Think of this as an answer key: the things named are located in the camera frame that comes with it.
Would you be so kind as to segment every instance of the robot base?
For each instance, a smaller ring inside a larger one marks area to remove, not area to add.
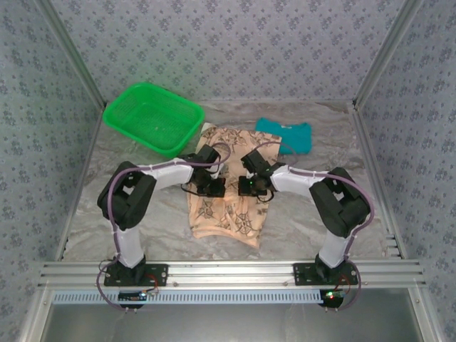
[[[105,286],[137,286],[155,287],[166,286],[168,265],[146,264],[145,258],[132,269],[119,261],[106,269]]]
[[[358,285],[358,277],[355,269],[349,263],[343,262],[326,279],[322,279],[317,273],[316,263],[293,264],[294,283],[296,286],[318,286],[318,285]]]

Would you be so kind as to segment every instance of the green basket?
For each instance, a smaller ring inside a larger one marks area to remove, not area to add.
[[[150,83],[136,83],[103,114],[106,125],[169,158],[176,157],[204,120],[197,104]]]

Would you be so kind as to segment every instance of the garment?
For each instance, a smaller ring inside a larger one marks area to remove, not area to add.
[[[312,129],[308,123],[281,125],[266,118],[260,118],[256,123],[255,130],[278,135],[284,144],[297,153],[309,153],[312,149]],[[279,153],[290,155],[291,151],[286,146],[281,146]]]
[[[204,144],[213,145],[218,142],[231,147],[231,155],[225,162],[222,176],[226,178],[225,196],[223,198],[198,197],[188,194],[190,229],[196,238],[209,235],[221,235],[238,239],[249,246],[259,248],[259,235],[263,227],[269,204],[262,203],[256,197],[238,196],[239,176],[246,175],[241,158],[252,151],[257,145],[266,141],[280,141],[280,137],[247,130],[230,128],[207,128],[197,145],[199,150]],[[225,147],[215,148],[225,157]],[[279,154],[279,145],[270,144],[259,148],[264,159],[275,163]]]

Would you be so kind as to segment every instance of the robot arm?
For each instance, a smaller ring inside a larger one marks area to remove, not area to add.
[[[145,256],[140,245],[138,224],[145,215],[153,192],[172,185],[192,183],[201,196],[223,197],[225,179],[218,177],[223,165],[206,166],[219,158],[220,154],[214,148],[204,145],[196,154],[184,155],[161,164],[137,166],[123,162],[119,165],[100,193],[97,205],[102,209],[103,216],[109,219],[109,189],[114,179],[124,172],[114,185],[111,203],[113,218],[118,226],[114,234],[120,254],[119,267],[134,270],[132,278],[138,280],[142,276],[141,266],[145,263]]]
[[[268,191],[294,192],[311,195],[328,231],[316,256],[316,273],[323,281],[340,276],[346,257],[351,232],[371,213],[366,199],[354,187],[337,179],[354,182],[350,175],[337,167],[330,172],[306,171],[290,168],[283,163],[270,165],[257,150],[242,158],[247,176],[239,178],[240,196],[266,195]]]

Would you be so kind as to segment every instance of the gray patterned wall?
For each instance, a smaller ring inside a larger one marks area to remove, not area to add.
[[[403,0],[53,0],[106,100],[352,99]]]
[[[32,0],[0,19],[0,341],[15,341],[36,262],[52,260],[98,116]]]
[[[456,341],[456,3],[425,1],[362,109],[409,257]]]

